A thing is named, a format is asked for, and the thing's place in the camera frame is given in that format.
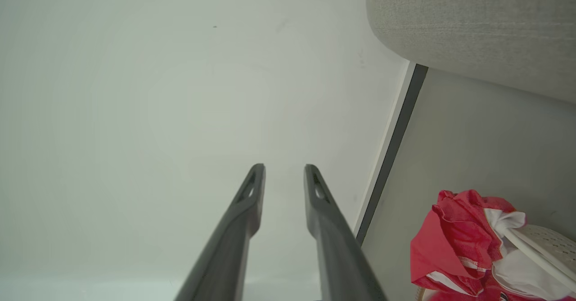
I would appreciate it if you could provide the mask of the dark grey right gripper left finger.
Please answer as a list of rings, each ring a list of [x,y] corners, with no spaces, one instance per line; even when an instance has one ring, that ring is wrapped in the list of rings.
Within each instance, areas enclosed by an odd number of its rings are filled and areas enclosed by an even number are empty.
[[[266,168],[254,164],[175,297],[176,301],[240,301],[250,239],[261,225]]]

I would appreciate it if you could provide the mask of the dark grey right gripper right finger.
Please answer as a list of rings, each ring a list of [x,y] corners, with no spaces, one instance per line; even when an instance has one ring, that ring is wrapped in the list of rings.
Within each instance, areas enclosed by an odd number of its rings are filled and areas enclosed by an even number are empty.
[[[317,166],[304,167],[305,211],[324,301],[386,301],[360,244]]]

